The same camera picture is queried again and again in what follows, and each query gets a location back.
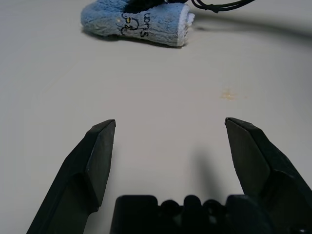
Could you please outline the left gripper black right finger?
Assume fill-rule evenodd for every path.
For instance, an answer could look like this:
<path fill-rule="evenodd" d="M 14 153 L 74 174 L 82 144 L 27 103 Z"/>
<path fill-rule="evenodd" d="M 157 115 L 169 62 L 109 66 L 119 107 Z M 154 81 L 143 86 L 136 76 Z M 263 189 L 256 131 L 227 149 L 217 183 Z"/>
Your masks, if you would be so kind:
<path fill-rule="evenodd" d="M 312 232 L 312 190 L 291 161 L 253 124 L 225 119 L 235 172 L 279 234 Z"/>

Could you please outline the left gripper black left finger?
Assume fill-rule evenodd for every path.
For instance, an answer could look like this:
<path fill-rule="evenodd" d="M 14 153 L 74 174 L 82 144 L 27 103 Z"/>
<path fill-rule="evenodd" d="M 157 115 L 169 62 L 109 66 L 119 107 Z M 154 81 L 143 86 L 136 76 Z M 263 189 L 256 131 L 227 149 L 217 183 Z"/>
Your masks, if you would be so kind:
<path fill-rule="evenodd" d="M 65 158 L 29 234 L 81 234 L 102 205 L 111 168 L 116 122 L 94 125 Z"/>

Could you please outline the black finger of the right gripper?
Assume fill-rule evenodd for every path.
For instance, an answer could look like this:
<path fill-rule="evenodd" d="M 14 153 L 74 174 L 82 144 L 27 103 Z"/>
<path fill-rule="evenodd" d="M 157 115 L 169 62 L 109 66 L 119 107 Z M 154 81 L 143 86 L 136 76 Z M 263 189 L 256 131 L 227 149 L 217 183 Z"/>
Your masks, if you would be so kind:
<path fill-rule="evenodd" d="M 164 0 L 130 0 L 123 12 L 142 12 L 164 3 Z"/>

